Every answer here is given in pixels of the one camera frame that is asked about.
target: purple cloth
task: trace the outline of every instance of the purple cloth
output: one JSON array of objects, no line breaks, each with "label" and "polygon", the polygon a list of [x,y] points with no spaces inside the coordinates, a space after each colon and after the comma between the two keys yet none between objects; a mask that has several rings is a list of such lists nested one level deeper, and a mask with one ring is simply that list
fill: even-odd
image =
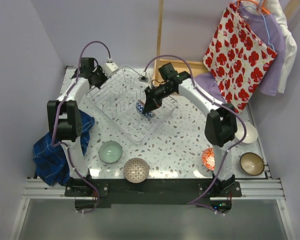
[{"label": "purple cloth", "polygon": [[265,26],[266,25],[270,35],[270,43],[274,46],[274,50],[277,53],[272,65],[269,67],[268,71],[265,73],[261,83],[259,84],[259,89],[263,94],[275,96],[278,92],[278,86],[281,77],[281,70],[284,65],[286,56],[286,42],[280,26],[278,25],[275,17],[272,14],[266,15],[264,18],[259,14],[253,14],[245,8],[238,10],[240,16],[249,24],[251,30],[268,46],[268,34]]},{"label": "purple cloth", "polygon": [[221,95],[217,81],[215,80],[214,76],[210,72],[202,73],[198,76],[195,76],[194,80],[201,88],[206,90],[207,93],[210,94],[212,97],[214,97],[217,100],[220,100],[223,103],[226,103],[226,101]]}]

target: white wire dish rack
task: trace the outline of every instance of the white wire dish rack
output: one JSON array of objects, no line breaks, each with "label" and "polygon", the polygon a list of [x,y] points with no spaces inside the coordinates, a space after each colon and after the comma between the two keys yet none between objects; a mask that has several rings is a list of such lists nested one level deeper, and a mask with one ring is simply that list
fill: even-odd
[{"label": "white wire dish rack", "polygon": [[87,98],[103,112],[130,139],[141,144],[158,126],[171,116],[178,102],[168,96],[162,106],[153,111],[152,118],[141,115],[136,110],[138,100],[146,101],[147,83],[140,82],[141,75],[128,65],[124,65],[112,75],[101,89],[93,88]]}]

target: gray floor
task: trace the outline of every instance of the gray floor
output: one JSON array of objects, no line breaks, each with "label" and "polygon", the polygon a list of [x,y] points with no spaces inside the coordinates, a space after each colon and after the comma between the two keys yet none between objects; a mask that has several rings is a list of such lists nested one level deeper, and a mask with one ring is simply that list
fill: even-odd
[{"label": "gray floor", "polygon": [[237,200],[225,217],[181,205],[113,205],[82,216],[73,200],[32,200],[21,240],[286,240],[276,201]]}]

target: white fabric with red flowers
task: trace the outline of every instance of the white fabric with red flowers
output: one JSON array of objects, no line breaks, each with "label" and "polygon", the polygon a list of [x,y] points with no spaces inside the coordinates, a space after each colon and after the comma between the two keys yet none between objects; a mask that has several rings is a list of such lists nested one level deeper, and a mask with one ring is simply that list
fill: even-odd
[{"label": "white fabric with red flowers", "polygon": [[203,63],[218,83],[227,103],[241,113],[277,53],[256,36],[229,3]]}]

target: terrazzo tabletop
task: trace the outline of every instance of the terrazzo tabletop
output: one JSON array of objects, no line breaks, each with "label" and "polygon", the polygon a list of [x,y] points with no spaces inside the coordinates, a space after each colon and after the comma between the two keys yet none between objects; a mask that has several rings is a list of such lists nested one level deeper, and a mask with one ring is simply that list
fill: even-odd
[{"label": "terrazzo tabletop", "polygon": [[[74,67],[68,67],[64,76],[61,93],[71,82]],[[212,172],[203,166],[202,152],[212,147],[205,137],[205,116],[185,97],[173,96],[178,105],[171,117],[149,135],[140,145],[136,145],[111,120],[84,97],[79,109],[95,118],[95,125],[90,130],[90,141],[84,159],[90,168],[92,178],[123,179],[123,167],[131,158],[142,158],[150,166],[150,179],[192,179],[211,178]],[[244,121],[249,120],[247,108],[240,114]],[[116,163],[106,164],[100,160],[98,151],[107,141],[121,144],[123,154]],[[253,144],[239,144],[232,149],[232,164],[238,179],[266,178],[249,176],[240,167],[242,154],[252,152],[262,157],[258,141]]]}]

